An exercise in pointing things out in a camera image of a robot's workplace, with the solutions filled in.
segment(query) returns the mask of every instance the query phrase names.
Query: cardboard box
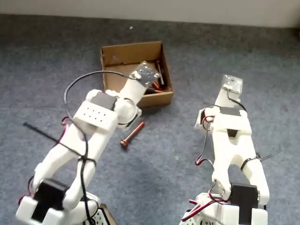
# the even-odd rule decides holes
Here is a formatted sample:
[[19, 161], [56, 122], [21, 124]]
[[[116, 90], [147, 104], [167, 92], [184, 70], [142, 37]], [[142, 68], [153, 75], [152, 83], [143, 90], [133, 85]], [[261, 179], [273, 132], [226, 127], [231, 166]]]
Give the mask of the cardboard box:
[[114, 220], [113, 216], [112, 216], [111, 213], [109, 212], [109, 210], [108, 210], [106, 204], [103, 204], [103, 203], [102, 203], [102, 204], [100, 204], [99, 207], [102, 208], [102, 209], [104, 210], [105, 215], [106, 215], [106, 217], [107, 217], [107, 219], [108, 219], [109, 224], [110, 224], [110, 225], [117, 225], [117, 223], [116, 223], [116, 221]]
[[[173, 89], [169, 74], [163, 45], [160, 41], [134, 43], [128, 45], [104, 46], [100, 51], [100, 60], [103, 70], [112, 70], [128, 76], [142, 61], [147, 61], [153, 69], [161, 74], [165, 85], [161, 85], [163, 93], [144, 95], [139, 102], [139, 107], [154, 105], [168, 105], [173, 97]], [[105, 90], [111, 89], [119, 92], [126, 82], [126, 78], [103, 74]]]

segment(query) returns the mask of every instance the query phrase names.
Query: copper screw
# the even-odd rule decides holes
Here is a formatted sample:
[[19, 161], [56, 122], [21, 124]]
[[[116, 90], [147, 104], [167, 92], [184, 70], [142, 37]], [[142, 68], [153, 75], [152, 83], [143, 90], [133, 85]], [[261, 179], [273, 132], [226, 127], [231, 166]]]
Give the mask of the copper screw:
[[163, 93], [161, 90], [154, 90], [155, 93]]
[[126, 148], [130, 143], [131, 139], [134, 138], [144, 126], [145, 123], [144, 121], [142, 121], [125, 139], [121, 139], [120, 144], [122, 145], [122, 147]]
[[152, 87], [155, 89], [155, 90], [159, 90], [160, 89], [160, 86], [157, 82], [153, 82], [152, 83]]

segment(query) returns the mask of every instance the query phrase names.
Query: floor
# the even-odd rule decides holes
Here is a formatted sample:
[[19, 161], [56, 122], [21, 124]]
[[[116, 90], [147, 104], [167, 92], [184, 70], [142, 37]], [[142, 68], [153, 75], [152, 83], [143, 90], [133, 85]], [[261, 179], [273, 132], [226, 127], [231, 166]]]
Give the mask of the floor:
[[[199, 109], [214, 103], [222, 74], [244, 79], [243, 104], [270, 189], [270, 225], [298, 224], [300, 211], [300, 38], [296, 31], [178, 22], [0, 15], [0, 221], [15, 220], [17, 200], [53, 143], [25, 121], [58, 137], [62, 94], [76, 77], [100, 69], [99, 48], [162, 40], [175, 91], [168, 106], [143, 111], [145, 128], [128, 151], [116, 131], [88, 186], [120, 225], [177, 225], [189, 199], [211, 186], [209, 164], [197, 167], [204, 136], [194, 130]], [[70, 94], [76, 111], [101, 77]], [[206, 157], [213, 159], [212, 141]], [[71, 182], [75, 162], [55, 176]], [[245, 180], [237, 167], [230, 179]]]

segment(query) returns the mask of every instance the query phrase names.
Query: white wall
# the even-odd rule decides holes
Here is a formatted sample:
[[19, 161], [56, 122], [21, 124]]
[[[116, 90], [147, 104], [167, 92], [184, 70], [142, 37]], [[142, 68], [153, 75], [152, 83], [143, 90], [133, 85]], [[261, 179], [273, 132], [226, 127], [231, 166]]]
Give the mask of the white wall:
[[0, 13], [300, 26], [300, 0], [0, 0]]

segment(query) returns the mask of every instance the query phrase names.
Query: robotic arm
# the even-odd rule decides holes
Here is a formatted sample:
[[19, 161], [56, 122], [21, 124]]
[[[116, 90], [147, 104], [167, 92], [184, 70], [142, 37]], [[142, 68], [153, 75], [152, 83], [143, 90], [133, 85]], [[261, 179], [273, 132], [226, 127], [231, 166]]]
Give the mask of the robotic arm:
[[[107, 90], [90, 91], [79, 107], [73, 120], [91, 138], [88, 140], [88, 155], [83, 171], [83, 182], [87, 187], [94, 176], [96, 163], [116, 127], [127, 129], [141, 115], [136, 106], [147, 87], [159, 78], [146, 63], [141, 63], [129, 76], [124, 88], [117, 93]], [[80, 130], [74, 124], [66, 130], [60, 140], [47, 154], [43, 162], [37, 165], [32, 181], [33, 196], [22, 199], [17, 219], [28, 225], [78, 225], [87, 219], [84, 202], [81, 201], [83, 189], [81, 169], [83, 161], [79, 159], [77, 175], [70, 187], [52, 179], [61, 166], [78, 154], [85, 153], [85, 141]], [[97, 212], [100, 200], [87, 193], [89, 211]]]
[[[267, 225], [270, 194], [260, 156], [255, 152], [248, 114], [240, 104], [242, 79], [225, 75], [212, 108], [199, 111], [195, 128], [211, 134], [215, 161], [212, 182], [217, 194], [201, 193], [181, 225]], [[234, 108], [242, 106], [244, 110]], [[231, 183], [229, 165], [237, 165], [250, 184]]]

